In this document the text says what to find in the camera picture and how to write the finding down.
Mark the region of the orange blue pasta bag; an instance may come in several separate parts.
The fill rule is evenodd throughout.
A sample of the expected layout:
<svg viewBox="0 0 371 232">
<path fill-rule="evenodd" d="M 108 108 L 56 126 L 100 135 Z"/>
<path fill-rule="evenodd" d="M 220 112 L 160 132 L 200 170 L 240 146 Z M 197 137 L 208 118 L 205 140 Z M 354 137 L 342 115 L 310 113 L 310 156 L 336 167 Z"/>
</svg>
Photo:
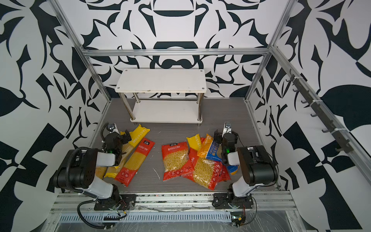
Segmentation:
<svg viewBox="0 0 371 232">
<path fill-rule="evenodd" d="M 222 162 L 221 150 L 222 150 L 221 145 L 217 144 L 214 141 L 214 137 L 207 134 L 205 139 L 202 142 L 201 149 L 197 152 L 197 155 L 204 159 Z M 227 170 L 230 175 L 235 175 L 239 168 L 238 165 L 231 165 L 229 161 L 227 164 L 224 164 L 224 165 L 226 165 Z"/>
</svg>

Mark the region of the red spaghetti package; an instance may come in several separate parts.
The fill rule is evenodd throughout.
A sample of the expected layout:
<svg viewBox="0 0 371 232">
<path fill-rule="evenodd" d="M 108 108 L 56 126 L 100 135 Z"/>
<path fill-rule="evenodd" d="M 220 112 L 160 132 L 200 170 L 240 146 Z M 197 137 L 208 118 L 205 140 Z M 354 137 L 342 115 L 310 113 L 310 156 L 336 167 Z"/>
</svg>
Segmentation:
<svg viewBox="0 0 371 232">
<path fill-rule="evenodd" d="M 115 180 L 128 187 L 154 145 L 155 142 L 144 138 L 120 172 L 116 175 Z"/>
</svg>

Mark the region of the red fusilli bag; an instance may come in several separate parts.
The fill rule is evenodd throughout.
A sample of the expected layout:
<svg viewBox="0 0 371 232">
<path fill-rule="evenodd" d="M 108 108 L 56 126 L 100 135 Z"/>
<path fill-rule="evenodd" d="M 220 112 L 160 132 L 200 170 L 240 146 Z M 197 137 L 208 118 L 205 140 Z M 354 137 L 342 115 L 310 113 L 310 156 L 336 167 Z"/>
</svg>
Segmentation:
<svg viewBox="0 0 371 232">
<path fill-rule="evenodd" d="M 162 145 L 161 152 L 165 169 L 163 181 L 183 177 L 194 172 L 194 167 L 188 155 L 187 142 Z"/>
<path fill-rule="evenodd" d="M 189 151 L 189 158 L 193 166 L 193 172 L 184 175 L 184 178 L 209 190 L 215 190 L 219 182 L 231 180 L 226 166 L 220 161 L 201 158 L 197 155 L 197 151 L 192 148 Z"/>
</svg>

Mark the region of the yellow pastatime spaghetti package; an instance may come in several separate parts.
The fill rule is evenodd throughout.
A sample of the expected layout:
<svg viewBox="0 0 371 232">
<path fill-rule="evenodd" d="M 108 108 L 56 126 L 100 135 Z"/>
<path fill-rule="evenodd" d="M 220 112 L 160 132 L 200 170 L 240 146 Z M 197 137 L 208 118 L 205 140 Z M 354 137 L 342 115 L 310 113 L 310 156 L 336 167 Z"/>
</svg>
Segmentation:
<svg viewBox="0 0 371 232">
<path fill-rule="evenodd" d="M 122 145 L 120 148 L 123 149 L 123 146 L 132 146 L 133 148 L 137 147 L 137 145 L 142 141 L 143 138 L 150 132 L 150 129 L 142 127 L 141 124 L 134 131 L 130 131 L 129 134 L 131 136 L 131 141 L 127 144 Z"/>
</svg>

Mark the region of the orange blue spaghetti package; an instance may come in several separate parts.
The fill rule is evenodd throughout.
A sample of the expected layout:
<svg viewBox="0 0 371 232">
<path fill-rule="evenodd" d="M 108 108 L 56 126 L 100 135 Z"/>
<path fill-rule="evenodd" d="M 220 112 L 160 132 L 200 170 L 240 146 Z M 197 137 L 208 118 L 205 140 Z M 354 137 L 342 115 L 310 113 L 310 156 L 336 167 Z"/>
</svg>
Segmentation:
<svg viewBox="0 0 371 232">
<path fill-rule="evenodd" d="M 107 171 L 107 167 L 96 167 L 95 176 L 99 179 L 103 179 Z"/>
</svg>

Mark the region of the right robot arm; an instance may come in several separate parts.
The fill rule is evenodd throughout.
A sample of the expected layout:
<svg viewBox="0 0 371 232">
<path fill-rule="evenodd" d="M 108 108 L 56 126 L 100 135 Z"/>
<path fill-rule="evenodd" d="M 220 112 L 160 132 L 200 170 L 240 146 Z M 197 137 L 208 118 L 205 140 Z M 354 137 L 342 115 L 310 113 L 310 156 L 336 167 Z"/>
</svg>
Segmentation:
<svg viewBox="0 0 371 232">
<path fill-rule="evenodd" d="M 214 132 L 214 141 L 221 145 L 221 159 L 227 166 L 239 166 L 242 177 L 228 188 L 230 203 L 251 196 L 259 187 L 269 187 L 278 180 L 278 169 L 262 145 L 236 147 L 239 135 L 233 131 Z"/>
</svg>

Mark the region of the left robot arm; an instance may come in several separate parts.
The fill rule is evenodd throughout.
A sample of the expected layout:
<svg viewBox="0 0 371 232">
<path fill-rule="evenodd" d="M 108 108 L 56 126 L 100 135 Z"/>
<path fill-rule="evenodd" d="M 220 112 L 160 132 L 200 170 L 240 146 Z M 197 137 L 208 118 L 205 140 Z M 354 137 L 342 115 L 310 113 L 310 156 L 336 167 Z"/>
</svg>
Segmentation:
<svg viewBox="0 0 371 232">
<path fill-rule="evenodd" d="M 103 149 L 80 147 L 69 150 L 53 176 L 56 188 L 81 193 L 99 202 L 117 204 L 121 197 L 116 185 L 109 184 L 95 174 L 97 167 L 118 166 L 122 147 L 131 141 L 128 130 L 123 135 L 111 132 L 103 138 Z"/>
</svg>

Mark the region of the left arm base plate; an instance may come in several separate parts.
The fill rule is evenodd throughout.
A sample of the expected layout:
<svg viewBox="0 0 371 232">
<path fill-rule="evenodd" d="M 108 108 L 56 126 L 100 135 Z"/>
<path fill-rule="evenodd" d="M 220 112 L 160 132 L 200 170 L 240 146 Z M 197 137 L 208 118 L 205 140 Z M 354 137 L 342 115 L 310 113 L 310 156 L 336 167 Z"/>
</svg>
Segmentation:
<svg viewBox="0 0 371 232">
<path fill-rule="evenodd" d="M 113 196 L 108 199 L 98 199 L 95 203 L 94 210 L 130 210 L 135 207 L 136 197 L 136 194 L 121 194 L 119 197 Z"/>
</svg>

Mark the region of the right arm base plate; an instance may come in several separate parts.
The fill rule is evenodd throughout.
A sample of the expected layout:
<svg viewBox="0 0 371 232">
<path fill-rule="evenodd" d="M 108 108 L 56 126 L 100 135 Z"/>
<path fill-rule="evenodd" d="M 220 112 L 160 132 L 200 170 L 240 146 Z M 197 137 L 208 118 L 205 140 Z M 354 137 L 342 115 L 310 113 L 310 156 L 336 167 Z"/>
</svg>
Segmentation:
<svg viewBox="0 0 371 232">
<path fill-rule="evenodd" d="M 229 193 L 215 193 L 212 206 L 215 209 L 252 209 L 254 202 L 252 196 L 235 197 Z"/>
</svg>

